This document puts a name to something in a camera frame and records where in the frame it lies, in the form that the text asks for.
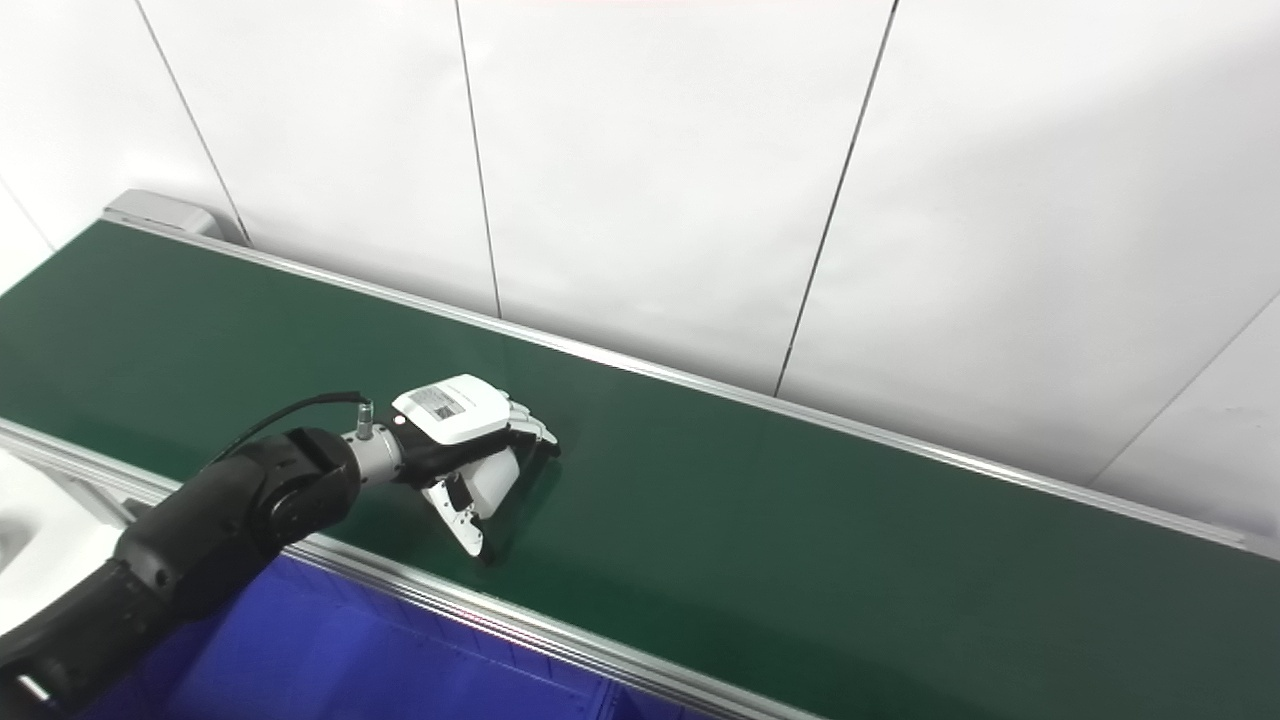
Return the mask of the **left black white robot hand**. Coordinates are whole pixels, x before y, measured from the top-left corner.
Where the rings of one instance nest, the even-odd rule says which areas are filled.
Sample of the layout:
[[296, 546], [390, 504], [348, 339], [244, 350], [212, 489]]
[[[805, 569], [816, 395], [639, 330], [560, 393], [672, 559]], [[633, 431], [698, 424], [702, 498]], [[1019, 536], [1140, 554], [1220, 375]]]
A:
[[424, 496], [470, 557], [492, 564], [485, 525], [521, 475], [518, 448], [554, 457], [558, 438], [529, 407], [470, 374], [407, 391], [392, 407], [396, 480]]

